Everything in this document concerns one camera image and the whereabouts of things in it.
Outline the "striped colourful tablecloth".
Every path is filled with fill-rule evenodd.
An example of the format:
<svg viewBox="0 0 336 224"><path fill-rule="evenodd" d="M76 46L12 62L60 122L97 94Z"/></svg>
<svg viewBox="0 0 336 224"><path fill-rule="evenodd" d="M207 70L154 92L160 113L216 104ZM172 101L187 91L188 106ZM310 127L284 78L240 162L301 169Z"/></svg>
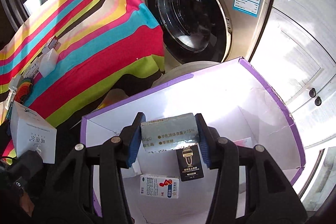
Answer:
<svg viewBox="0 0 336 224"><path fill-rule="evenodd" d="M57 129L56 157L78 141L78 123L111 90L130 97L165 71L163 32L142 0L48 0L1 49L1 101L50 38L58 60L33 79L25 105Z"/></svg>

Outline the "white cabinet doors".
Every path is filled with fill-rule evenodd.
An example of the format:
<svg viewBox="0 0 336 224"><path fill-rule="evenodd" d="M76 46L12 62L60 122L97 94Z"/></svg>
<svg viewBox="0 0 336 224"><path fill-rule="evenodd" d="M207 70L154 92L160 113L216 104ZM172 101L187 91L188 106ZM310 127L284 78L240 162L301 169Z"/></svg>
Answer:
<svg viewBox="0 0 336 224"><path fill-rule="evenodd" d="M294 189L316 211L335 187L335 0L273 0L252 65L294 119L306 160Z"/></svg>

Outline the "white medicine box blue end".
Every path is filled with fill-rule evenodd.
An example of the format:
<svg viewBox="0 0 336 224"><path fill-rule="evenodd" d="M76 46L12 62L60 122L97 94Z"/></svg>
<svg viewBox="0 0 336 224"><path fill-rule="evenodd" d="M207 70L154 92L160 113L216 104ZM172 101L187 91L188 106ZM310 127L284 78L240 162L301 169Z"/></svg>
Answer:
<svg viewBox="0 0 336 224"><path fill-rule="evenodd" d="M39 73L39 67L42 61L42 57L37 57L23 72L24 79L34 79Z"/></svg>

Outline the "rainbow knitted coaster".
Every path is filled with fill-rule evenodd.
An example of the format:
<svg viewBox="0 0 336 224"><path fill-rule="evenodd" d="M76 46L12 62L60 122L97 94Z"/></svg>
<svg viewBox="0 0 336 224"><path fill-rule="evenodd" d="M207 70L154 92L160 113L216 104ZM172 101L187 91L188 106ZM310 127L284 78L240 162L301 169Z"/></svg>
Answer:
<svg viewBox="0 0 336 224"><path fill-rule="evenodd" d="M17 93L15 95L15 101L24 104L29 98L33 89L33 81L30 78L25 78L18 86Z"/></svg>

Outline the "silver grey carton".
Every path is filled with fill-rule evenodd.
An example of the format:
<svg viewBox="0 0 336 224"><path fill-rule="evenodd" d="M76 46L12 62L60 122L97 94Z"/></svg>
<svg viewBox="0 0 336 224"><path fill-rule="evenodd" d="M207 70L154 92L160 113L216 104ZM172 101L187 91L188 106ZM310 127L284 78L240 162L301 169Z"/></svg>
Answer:
<svg viewBox="0 0 336 224"><path fill-rule="evenodd" d="M46 164L55 162L57 129L37 112L18 102L11 110L10 132L17 157L26 151L37 151Z"/></svg>

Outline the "black small product box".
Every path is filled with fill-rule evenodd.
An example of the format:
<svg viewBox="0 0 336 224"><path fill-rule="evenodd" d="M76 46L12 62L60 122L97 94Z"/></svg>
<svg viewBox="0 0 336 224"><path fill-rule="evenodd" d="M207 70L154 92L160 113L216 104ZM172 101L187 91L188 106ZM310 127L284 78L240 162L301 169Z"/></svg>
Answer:
<svg viewBox="0 0 336 224"><path fill-rule="evenodd" d="M179 173L182 182L204 178L198 145L176 150Z"/></svg>

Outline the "grey-green printed package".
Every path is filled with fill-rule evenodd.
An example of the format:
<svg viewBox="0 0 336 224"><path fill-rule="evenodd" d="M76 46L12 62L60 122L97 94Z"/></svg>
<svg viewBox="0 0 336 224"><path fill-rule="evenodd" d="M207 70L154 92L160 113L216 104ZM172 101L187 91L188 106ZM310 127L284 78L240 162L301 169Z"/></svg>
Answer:
<svg viewBox="0 0 336 224"><path fill-rule="evenodd" d="M193 113L141 123L142 145L147 153L186 148L199 143Z"/></svg>

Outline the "white red blue medicine box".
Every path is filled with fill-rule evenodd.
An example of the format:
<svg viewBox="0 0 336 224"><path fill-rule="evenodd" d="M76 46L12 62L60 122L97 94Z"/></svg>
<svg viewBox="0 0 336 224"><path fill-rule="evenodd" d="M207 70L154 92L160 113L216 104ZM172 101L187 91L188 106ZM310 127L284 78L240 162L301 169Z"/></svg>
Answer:
<svg viewBox="0 0 336 224"><path fill-rule="evenodd" d="M179 198L179 177L142 174L140 176L140 194L158 198Z"/></svg>

